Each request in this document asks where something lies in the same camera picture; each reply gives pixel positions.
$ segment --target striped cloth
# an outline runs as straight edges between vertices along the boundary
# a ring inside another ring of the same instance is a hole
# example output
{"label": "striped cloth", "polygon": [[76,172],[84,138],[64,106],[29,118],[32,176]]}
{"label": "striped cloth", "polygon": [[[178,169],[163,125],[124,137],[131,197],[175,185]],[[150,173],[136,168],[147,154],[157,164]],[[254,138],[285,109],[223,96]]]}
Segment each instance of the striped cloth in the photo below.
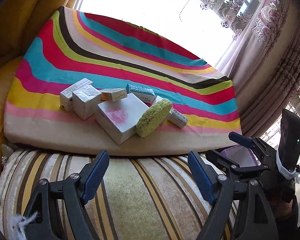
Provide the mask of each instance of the striped cloth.
{"label": "striped cloth", "polygon": [[[59,107],[59,93],[88,78],[94,87],[152,88],[188,118],[120,147],[95,122]],[[232,82],[189,51],[141,27],[60,7],[28,49],[8,95],[4,132],[12,142],[67,152],[185,154],[231,145],[241,132]]]}
{"label": "striped cloth", "polygon": [[[90,162],[89,156],[13,153],[0,177],[0,230],[6,238],[9,218],[23,214],[40,179],[63,180]],[[73,240],[64,201],[58,204],[68,239]],[[193,181],[186,156],[110,158],[95,198],[85,207],[101,240],[195,240],[211,209]],[[230,239],[236,213],[233,203],[223,240]]]}

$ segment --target screw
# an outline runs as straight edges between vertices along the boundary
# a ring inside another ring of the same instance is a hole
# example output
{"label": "screw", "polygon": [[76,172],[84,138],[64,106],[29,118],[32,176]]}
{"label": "screw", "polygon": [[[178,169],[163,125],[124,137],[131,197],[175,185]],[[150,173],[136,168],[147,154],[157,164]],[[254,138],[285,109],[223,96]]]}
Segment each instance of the screw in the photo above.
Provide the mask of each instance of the screw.
{"label": "screw", "polygon": [[40,179],[39,180],[39,184],[40,185],[44,185],[44,184],[46,184],[47,183],[47,180],[46,179]]}
{"label": "screw", "polygon": [[79,174],[78,173],[72,173],[70,175],[70,179],[77,179],[77,178],[79,178]]}
{"label": "screw", "polygon": [[258,186],[259,182],[255,179],[250,180],[250,184],[253,186]]}
{"label": "screw", "polygon": [[220,174],[220,175],[218,176],[218,179],[219,179],[219,180],[226,180],[226,179],[227,179],[227,176],[226,176],[226,175],[223,175],[223,174]]}

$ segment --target green sponge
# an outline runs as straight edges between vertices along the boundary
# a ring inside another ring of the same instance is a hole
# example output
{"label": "green sponge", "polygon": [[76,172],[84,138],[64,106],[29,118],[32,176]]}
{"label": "green sponge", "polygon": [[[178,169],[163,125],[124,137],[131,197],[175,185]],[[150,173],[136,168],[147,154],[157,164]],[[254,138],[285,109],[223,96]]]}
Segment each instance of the green sponge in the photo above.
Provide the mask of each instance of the green sponge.
{"label": "green sponge", "polygon": [[172,103],[164,98],[146,110],[137,123],[137,134],[146,137],[152,133],[166,118],[172,108]]}

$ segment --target teal stripe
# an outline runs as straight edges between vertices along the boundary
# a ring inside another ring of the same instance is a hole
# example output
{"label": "teal stripe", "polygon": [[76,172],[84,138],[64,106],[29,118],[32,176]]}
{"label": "teal stripe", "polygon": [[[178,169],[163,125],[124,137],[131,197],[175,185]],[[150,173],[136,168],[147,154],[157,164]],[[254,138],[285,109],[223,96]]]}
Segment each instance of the teal stripe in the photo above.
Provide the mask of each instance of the teal stripe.
{"label": "teal stripe", "polygon": [[146,54],[151,54],[153,56],[179,63],[186,66],[192,66],[192,67],[201,67],[207,64],[206,61],[203,59],[189,59],[187,57],[181,56],[179,54],[173,53],[171,51],[168,51],[166,49],[159,48],[157,46],[154,46],[152,44],[140,41],[136,39],[135,37],[128,37],[125,36],[119,32],[116,32],[115,30],[112,30],[96,21],[93,21],[91,19],[88,19],[85,17],[83,12],[80,13],[80,18],[82,22],[91,30],[100,33],[103,36],[106,36],[107,38],[119,43],[122,46],[125,46],[130,49],[134,49],[136,51],[140,51]]}
{"label": "teal stripe", "polygon": [[96,88],[100,89],[125,88],[127,84],[132,84],[136,86],[143,86],[145,88],[151,88],[154,90],[154,93],[156,95],[159,95],[163,98],[167,98],[172,103],[188,105],[193,108],[205,110],[219,115],[226,115],[237,110],[235,98],[219,105],[209,105],[205,102],[180,95],[179,93],[174,93],[171,91],[159,89],[157,87],[133,82],[128,79],[119,79],[97,74],[58,69],[54,67],[50,62],[48,62],[47,59],[44,57],[42,52],[42,40],[39,37],[36,37],[34,39],[26,55],[24,56],[24,59],[27,60],[30,64],[32,75],[35,78],[46,82],[55,82],[59,84],[74,84],[83,78],[88,78],[91,81],[93,81],[93,85]]}

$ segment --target yellow leather sofa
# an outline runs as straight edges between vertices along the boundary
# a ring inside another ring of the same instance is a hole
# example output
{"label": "yellow leather sofa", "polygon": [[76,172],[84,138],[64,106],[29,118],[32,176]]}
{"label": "yellow leather sofa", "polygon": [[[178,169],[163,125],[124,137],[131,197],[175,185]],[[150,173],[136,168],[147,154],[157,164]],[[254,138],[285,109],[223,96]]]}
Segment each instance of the yellow leather sofa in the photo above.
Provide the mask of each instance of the yellow leather sofa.
{"label": "yellow leather sofa", "polygon": [[3,112],[15,71],[32,40],[60,6],[76,0],[7,0],[0,9],[0,173]]}

